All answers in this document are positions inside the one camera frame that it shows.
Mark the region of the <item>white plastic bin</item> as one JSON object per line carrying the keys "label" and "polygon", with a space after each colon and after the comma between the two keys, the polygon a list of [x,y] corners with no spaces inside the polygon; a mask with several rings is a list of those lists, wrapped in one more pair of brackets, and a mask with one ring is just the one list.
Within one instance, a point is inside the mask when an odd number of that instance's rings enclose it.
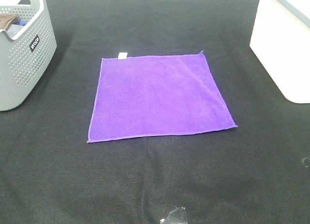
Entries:
{"label": "white plastic bin", "polygon": [[290,102],[310,102],[310,0],[259,0],[250,48]]}

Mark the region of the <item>blue cloth in basket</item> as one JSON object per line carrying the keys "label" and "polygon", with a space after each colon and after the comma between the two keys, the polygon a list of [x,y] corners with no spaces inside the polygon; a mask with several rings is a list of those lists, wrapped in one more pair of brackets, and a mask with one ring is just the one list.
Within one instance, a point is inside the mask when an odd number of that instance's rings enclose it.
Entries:
{"label": "blue cloth in basket", "polygon": [[11,38],[13,38],[26,24],[27,22],[24,20],[17,20],[10,25],[6,32]]}

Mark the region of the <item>clear tape piece right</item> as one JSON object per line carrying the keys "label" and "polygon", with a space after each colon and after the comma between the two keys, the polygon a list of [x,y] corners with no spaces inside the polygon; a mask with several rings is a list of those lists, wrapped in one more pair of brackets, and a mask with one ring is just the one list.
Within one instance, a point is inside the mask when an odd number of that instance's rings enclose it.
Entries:
{"label": "clear tape piece right", "polygon": [[310,167],[310,158],[309,157],[302,158],[301,163],[305,168],[309,168]]}

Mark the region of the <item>purple microfiber towel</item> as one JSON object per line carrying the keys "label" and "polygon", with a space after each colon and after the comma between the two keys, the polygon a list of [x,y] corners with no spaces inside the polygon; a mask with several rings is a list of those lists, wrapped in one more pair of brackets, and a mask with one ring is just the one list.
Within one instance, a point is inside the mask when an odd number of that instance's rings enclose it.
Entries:
{"label": "purple microfiber towel", "polygon": [[102,59],[89,143],[235,127],[202,52]]}

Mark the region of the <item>brown cloth in basket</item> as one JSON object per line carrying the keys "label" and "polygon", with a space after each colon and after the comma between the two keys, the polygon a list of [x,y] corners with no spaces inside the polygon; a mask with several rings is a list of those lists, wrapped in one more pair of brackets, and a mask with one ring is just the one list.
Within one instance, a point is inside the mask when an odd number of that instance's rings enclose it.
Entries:
{"label": "brown cloth in basket", "polygon": [[1,14],[0,15],[0,29],[7,30],[12,24],[15,24],[18,20],[16,14]]}

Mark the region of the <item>grey perforated laundry basket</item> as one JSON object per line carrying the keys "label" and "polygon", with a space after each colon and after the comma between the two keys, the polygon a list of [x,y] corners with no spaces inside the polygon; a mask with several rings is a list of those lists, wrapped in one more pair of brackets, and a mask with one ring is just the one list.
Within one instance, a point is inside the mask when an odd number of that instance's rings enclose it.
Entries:
{"label": "grey perforated laundry basket", "polygon": [[26,25],[14,36],[0,31],[0,109],[18,107],[47,69],[57,47],[46,0],[1,0],[2,15]]}

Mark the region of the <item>clear tape piece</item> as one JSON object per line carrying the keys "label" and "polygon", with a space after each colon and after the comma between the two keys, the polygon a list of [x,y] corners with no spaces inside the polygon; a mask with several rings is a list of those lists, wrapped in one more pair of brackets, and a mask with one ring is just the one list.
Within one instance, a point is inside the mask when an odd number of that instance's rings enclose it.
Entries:
{"label": "clear tape piece", "polygon": [[188,224],[185,207],[171,210],[166,218],[160,220],[160,224]]}
{"label": "clear tape piece", "polygon": [[305,168],[309,168],[310,167],[310,158],[309,157],[302,158],[301,163]]}

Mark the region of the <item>clear tape piece bottom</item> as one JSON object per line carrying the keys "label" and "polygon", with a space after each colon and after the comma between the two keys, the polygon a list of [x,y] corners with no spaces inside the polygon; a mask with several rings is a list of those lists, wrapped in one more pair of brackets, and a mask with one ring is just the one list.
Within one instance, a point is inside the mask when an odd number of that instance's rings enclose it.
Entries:
{"label": "clear tape piece bottom", "polygon": [[160,220],[160,224],[188,224],[185,207],[171,210],[166,218]]}

